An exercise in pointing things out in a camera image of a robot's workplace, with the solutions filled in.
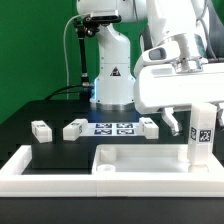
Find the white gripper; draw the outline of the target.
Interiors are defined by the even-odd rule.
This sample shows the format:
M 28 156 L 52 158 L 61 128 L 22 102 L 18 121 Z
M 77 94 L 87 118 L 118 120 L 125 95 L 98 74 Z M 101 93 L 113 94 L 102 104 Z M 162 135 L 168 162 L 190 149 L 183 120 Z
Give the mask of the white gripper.
M 174 110 L 188 110 L 194 102 L 218 103 L 216 127 L 224 127 L 224 63 L 206 64 L 202 72 L 185 74 L 176 74 L 170 64 L 147 66 L 136 78 L 136 110 L 140 114 L 162 110 L 162 119 L 173 136 L 182 131 Z

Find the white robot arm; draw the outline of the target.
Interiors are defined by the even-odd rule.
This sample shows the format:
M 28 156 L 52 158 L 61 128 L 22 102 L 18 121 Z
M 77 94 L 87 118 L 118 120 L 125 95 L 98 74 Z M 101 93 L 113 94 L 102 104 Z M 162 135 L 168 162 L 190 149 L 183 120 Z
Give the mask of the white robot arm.
M 194 102 L 215 106 L 224 127 L 224 23 L 211 0 L 78 0 L 87 35 L 96 35 L 100 72 L 92 105 L 173 114 Z

